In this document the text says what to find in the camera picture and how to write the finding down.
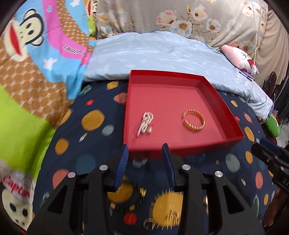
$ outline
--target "floral fabric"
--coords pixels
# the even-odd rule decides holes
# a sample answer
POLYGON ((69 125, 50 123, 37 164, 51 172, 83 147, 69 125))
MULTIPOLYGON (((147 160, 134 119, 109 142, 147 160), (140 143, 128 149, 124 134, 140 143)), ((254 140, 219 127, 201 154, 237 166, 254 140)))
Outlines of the floral fabric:
POLYGON ((98 39, 122 32, 170 31, 206 42, 239 47, 253 56, 267 24, 263 0, 98 0, 98 39))

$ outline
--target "plush toy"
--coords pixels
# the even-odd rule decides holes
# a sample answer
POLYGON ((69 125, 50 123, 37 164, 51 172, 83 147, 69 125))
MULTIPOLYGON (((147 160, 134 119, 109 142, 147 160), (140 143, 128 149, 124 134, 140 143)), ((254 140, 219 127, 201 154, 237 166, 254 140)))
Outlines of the plush toy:
POLYGON ((12 221, 27 230, 33 219, 32 205, 24 204, 8 189, 2 191, 2 203, 12 221))
POLYGON ((254 61, 246 52, 237 47, 228 45, 221 46, 220 50, 236 68, 245 71, 252 76, 259 74, 257 67, 254 65, 254 61))
POLYGON ((2 159, 0 159, 0 183, 2 182, 2 179, 11 173, 11 169, 10 167, 7 165, 7 163, 5 161, 3 161, 2 159))

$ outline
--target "pink plush toy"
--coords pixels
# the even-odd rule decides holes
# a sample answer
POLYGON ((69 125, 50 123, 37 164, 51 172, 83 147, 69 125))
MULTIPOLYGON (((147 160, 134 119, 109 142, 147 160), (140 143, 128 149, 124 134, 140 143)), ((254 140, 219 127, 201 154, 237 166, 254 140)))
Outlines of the pink plush toy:
POLYGON ((252 74, 254 61, 251 59, 250 56, 248 56, 246 52, 242 51, 237 47, 232 47, 228 45, 221 46, 220 50, 236 68, 252 74))

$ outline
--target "gold bracelet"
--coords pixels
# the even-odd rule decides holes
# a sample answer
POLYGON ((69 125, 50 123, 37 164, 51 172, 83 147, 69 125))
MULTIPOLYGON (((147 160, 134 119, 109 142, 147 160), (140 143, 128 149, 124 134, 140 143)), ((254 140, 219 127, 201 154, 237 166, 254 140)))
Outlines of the gold bracelet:
POLYGON ((187 114, 194 114, 196 115, 202 122, 202 125, 201 126, 192 126, 187 120, 184 120, 183 124, 185 125, 186 128, 188 128, 189 130, 191 131, 200 131, 201 129, 203 129, 204 125, 205 125, 205 120, 204 120, 204 117, 196 110, 192 110, 192 109, 189 109, 187 110, 184 114, 183 114, 183 117, 182 119, 184 119, 184 117, 187 115, 187 114))

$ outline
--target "polka dot bedsheet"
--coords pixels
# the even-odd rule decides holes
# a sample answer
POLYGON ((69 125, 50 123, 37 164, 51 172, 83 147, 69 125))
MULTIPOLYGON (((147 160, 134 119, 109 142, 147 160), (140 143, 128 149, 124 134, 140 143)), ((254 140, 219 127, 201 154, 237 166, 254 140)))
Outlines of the polka dot bedsheet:
MULTIPOLYGON (((89 173, 105 163, 108 156, 118 153, 123 139, 127 85, 126 81, 91 83, 83 88, 71 105, 41 166, 33 202, 36 216, 43 202, 70 171, 89 173)), ((184 161, 201 172, 222 171, 262 223, 277 188, 267 166, 251 154, 252 144, 265 134, 243 98, 222 91, 219 94, 235 116, 245 138, 231 149, 186 157, 184 161)), ((171 191, 162 159, 129 160, 125 178, 127 181, 123 182, 118 198, 122 206, 116 206, 117 202, 110 205, 115 234, 177 234, 178 226, 165 220, 165 211, 172 207, 181 210, 182 195, 171 191), (135 192, 138 189, 143 197, 135 192), (144 226, 144 221, 150 217, 156 222, 153 231, 144 226)), ((84 234, 87 232, 86 210, 84 200, 84 234)), ((204 233, 208 231, 207 213, 204 205, 204 233)))

